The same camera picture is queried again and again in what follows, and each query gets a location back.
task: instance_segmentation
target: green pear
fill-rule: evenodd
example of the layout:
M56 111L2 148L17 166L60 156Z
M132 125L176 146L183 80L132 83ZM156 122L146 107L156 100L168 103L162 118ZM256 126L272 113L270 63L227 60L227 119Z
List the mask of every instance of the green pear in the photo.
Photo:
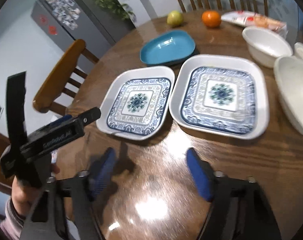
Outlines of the green pear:
M171 27L179 26L183 21L184 17L179 11L172 11L167 16L167 24Z

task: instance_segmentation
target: wall outlet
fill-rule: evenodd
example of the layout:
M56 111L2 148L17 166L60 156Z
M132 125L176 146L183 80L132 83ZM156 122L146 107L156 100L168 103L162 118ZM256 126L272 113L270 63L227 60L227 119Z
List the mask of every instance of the wall outlet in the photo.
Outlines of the wall outlet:
M0 106L0 118L1 118L1 115L3 114L3 111L4 111L4 108L2 106Z

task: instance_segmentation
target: blue gripper pad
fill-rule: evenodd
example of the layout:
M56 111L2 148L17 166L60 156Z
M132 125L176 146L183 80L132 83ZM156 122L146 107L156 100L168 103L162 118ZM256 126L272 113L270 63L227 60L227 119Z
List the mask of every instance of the blue gripper pad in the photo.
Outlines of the blue gripper pad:
M111 174L116 163L116 153L113 148L108 148L104 155L94 161L89 168L90 196L95 199L109 184Z
M194 148L187 150L186 159L199 195L206 201L211 202L214 195L213 183L215 180L213 168L208 162L199 158Z

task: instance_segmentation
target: refrigerator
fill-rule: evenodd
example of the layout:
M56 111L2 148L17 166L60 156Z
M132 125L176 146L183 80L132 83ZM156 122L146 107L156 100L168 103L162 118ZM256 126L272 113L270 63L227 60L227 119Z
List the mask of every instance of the refrigerator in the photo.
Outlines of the refrigerator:
M135 28L129 19L121 20L92 0L37 0L31 17L63 51L83 39L97 58ZM78 67L89 73L93 63L81 55Z

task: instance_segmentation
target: orange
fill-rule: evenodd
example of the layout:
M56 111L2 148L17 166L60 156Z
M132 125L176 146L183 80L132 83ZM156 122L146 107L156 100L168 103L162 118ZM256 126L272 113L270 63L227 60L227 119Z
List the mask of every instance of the orange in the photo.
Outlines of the orange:
M216 11L205 11L202 14L202 21L209 28L216 28L222 22L220 14Z

